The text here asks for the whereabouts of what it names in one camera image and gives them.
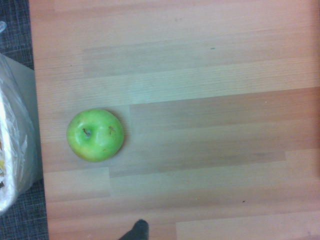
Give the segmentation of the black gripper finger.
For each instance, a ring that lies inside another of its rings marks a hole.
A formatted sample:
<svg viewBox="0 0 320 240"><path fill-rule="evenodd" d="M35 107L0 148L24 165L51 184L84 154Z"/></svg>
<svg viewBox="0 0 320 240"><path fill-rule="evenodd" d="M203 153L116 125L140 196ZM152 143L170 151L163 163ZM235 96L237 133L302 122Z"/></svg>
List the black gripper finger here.
<svg viewBox="0 0 320 240"><path fill-rule="evenodd" d="M148 240L149 224L144 219L135 222L132 229L125 233L119 240Z"/></svg>

